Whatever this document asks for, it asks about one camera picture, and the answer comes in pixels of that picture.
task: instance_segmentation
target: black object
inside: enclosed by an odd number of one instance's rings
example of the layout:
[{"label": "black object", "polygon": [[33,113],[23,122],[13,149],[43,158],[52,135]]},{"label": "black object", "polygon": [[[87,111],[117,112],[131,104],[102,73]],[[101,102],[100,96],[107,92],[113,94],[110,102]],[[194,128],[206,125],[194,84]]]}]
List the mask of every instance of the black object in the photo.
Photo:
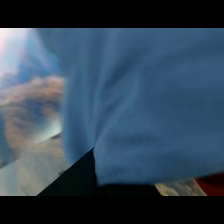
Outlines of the black object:
[{"label": "black object", "polygon": [[152,185],[97,187],[93,149],[38,196],[161,196]]}]

